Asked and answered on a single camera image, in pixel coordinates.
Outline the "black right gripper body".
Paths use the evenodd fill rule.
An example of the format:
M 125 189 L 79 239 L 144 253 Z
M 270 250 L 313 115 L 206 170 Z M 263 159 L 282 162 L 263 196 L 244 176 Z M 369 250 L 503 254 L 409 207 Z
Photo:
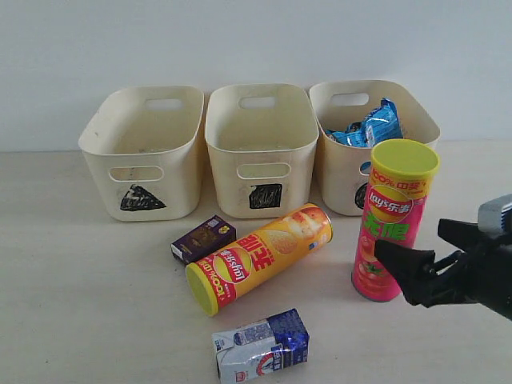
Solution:
M 511 319 L 511 236 L 457 250 L 426 267 L 426 308 L 480 304 Z

